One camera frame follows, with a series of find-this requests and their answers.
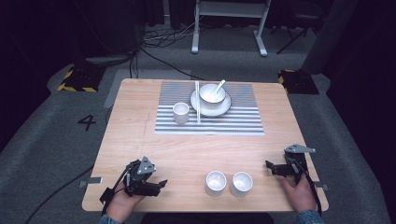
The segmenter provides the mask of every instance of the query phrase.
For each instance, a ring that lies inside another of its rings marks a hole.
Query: white plate
[[[197,110],[195,91],[192,92],[190,100],[191,100],[192,108]],[[230,109],[230,107],[231,107],[231,97],[228,94],[228,92],[225,92],[224,101],[217,108],[205,108],[204,104],[200,104],[200,106],[201,106],[200,109],[201,109],[201,114],[202,115],[204,115],[206,117],[212,117],[212,118],[213,117],[217,117],[217,116],[220,116],[220,115],[224,114],[225,112],[227,112]]]

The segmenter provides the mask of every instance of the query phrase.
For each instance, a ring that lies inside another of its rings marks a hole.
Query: black cable
[[[114,194],[117,194],[118,192],[122,191],[123,189],[125,189],[125,188],[117,190]]]
[[[105,205],[103,206],[102,209],[102,215],[104,215],[106,213],[106,210],[108,208],[108,206],[110,205],[111,200],[113,200],[113,197],[116,193],[118,193],[119,191],[115,192],[116,187],[119,185],[119,183],[121,182],[122,178],[125,176],[125,174],[128,172],[128,170],[131,169],[131,164],[127,165],[125,170],[122,172],[122,174],[120,175],[119,179],[117,180],[116,184],[114,185],[114,187],[110,190],[111,193],[111,198],[108,202],[105,202]]]
[[[76,5],[79,13],[81,14],[82,18],[84,19],[84,21],[86,22],[86,24],[88,25],[88,27],[90,28],[93,36],[95,36],[96,40],[109,52],[112,53],[116,53],[116,54],[125,54],[126,58],[123,59],[117,59],[117,60],[112,60],[112,61],[106,61],[106,62],[100,62],[100,63],[94,63],[94,62],[89,62],[90,64],[94,65],[94,66],[98,66],[98,67],[111,67],[111,66],[115,66],[121,63],[125,63],[128,60],[130,60],[131,57],[134,57],[135,51],[136,49],[132,50],[132,55],[131,55],[131,51],[127,51],[127,52],[119,52],[116,51],[114,49],[109,48],[102,40],[101,38],[99,38],[99,36],[96,34],[96,32],[93,30],[93,28],[91,27],[90,23],[88,22],[87,17],[84,15],[81,7],[78,5],[78,3],[76,2],[76,0],[73,0],[74,4]]]
[[[139,70],[137,68],[137,54],[136,54],[136,67],[134,69],[134,74],[136,75],[136,78],[139,78]]]
[[[317,193],[317,190],[315,189],[315,184],[314,181],[311,179],[311,176],[309,175],[308,171],[306,171],[303,166],[297,162],[296,160],[292,160],[294,164],[298,165],[300,167],[300,169],[304,172],[306,180],[308,180],[309,183],[309,188],[311,188],[312,194],[314,195],[315,201],[318,204],[318,213],[321,216],[322,210],[321,210],[321,203],[320,203],[320,199]]]
[[[129,77],[132,78],[132,58],[129,61]]]
[[[35,213],[47,202],[49,201],[55,194],[57,194],[59,191],[61,191],[62,189],[66,188],[68,185],[70,185],[71,183],[75,182],[77,179],[79,179],[80,177],[82,177],[83,175],[87,174],[91,169],[93,168],[93,165],[90,166],[90,168],[88,168],[86,171],[84,171],[83,173],[81,173],[80,175],[76,176],[75,178],[73,178],[72,180],[70,180],[69,182],[65,183],[63,186],[61,186],[60,188],[58,188],[57,190],[55,190],[53,193],[51,193],[51,195],[44,200],[44,202],[42,202],[36,209],[35,211],[29,216],[29,218],[26,220],[26,224],[28,224],[30,222],[30,220],[32,219],[32,217],[35,215]]]
[[[142,41],[142,46],[146,47],[146,48],[165,48],[168,47],[174,43],[176,43],[177,40],[183,39],[185,38],[187,35],[192,35],[191,33],[191,27],[195,24],[192,23],[191,25],[187,26],[186,28],[184,28],[183,30],[174,30],[173,33],[168,34],[168,32],[171,29],[167,29],[165,30],[165,32],[163,32],[163,34],[158,35],[157,31],[149,31],[147,33],[145,33],[143,35],[143,41]],[[153,41],[153,40],[157,40],[158,39],[158,43],[157,44],[151,44],[149,43],[149,41]],[[171,41],[168,44],[163,45],[163,43],[165,43],[165,41]]]
[[[108,112],[110,112],[110,110],[113,108],[113,106],[114,106],[114,105],[112,105],[112,106],[107,110],[107,113],[106,113],[106,116],[105,116],[105,122],[106,122],[106,124],[108,124],[108,120],[107,120]]]
[[[157,61],[160,61],[160,62],[162,62],[162,63],[165,63],[165,64],[167,64],[167,65],[173,67],[173,68],[176,69],[179,73],[182,73],[182,74],[184,74],[184,75],[186,75],[186,76],[189,76],[189,77],[195,77],[195,78],[197,78],[197,79],[204,80],[204,79],[201,78],[201,77],[196,77],[196,76],[190,75],[190,74],[188,74],[188,73],[185,73],[185,72],[181,71],[180,69],[174,67],[172,64],[167,63],[167,62],[165,62],[165,61],[163,61],[163,60],[161,60],[161,59],[158,59],[158,58],[152,56],[151,54],[147,53],[142,47],[140,47],[140,49],[143,50],[143,52],[145,52],[145,53],[146,53],[148,56],[150,56],[151,58],[153,58],[153,59],[155,59],[155,60],[157,60]]]

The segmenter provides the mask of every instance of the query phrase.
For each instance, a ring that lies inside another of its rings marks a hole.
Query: white shelf
[[[198,53],[200,16],[247,17],[261,18],[259,30],[254,31],[253,34],[260,51],[260,55],[262,57],[266,57],[268,53],[265,49],[264,43],[262,42],[262,28],[264,27],[270,5],[271,0],[266,0],[265,4],[206,2],[196,0],[195,27],[192,38],[191,53]]]
[[[265,4],[202,1],[199,14],[205,16],[261,18],[264,8]]]

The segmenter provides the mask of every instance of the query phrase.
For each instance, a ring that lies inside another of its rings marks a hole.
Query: dark background
[[[180,14],[185,12],[180,7],[191,11],[193,2],[186,1],[182,6],[180,1],[170,0],[173,4],[170,7],[173,26],[190,20]],[[44,0],[7,0],[0,4],[0,50],[3,54],[0,63],[1,151],[50,95],[47,81],[61,68],[74,62],[76,58],[72,57],[73,54],[85,58],[108,55],[109,52],[91,29],[102,35],[114,31],[95,25],[97,18],[90,1],[78,1],[85,19],[73,1],[59,1],[56,3],[59,5],[54,5]],[[144,20],[149,25],[163,23],[163,17],[158,16],[163,15],[162,1],[147,1],[147,4],[149,6],[144,6],[145,13],[142,15]],[[69,31],[70,36],[73,36],[72,43],[77,46],[72,49],[74,51],[66,47],[65,36],[57,29],[57,16],[60,14],[54,14],[54,6],[64,8],[70,19],[73,27]],[[381,184],[393,222],[396,222],[393,217],[396,214],[396,198],[392,193],[395,187],[392,171],[396,168],[393,149],[396,136],[396,78],[393,72],[396,63],[395,10],[395,3],[389,0],[375,3],[360,0],[322,72],[332,82],[329,97]],[[120,38],[128,39],[130,35],[125,33]],[[119,41],[110,38],[107,43]],[[115,46],[115,49],[128,47],[136,46]]]

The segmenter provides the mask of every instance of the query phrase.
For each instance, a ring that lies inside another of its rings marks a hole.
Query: white spoon
[[[222,87],[222,85],[224,85],[224,83],[225,83],[225,80],[223,79],[223,80],[219,83],[219,85],[215,88],[215,90],[214,90],[213,92],[215,92],[216,94],[218,94],[220,88]]]

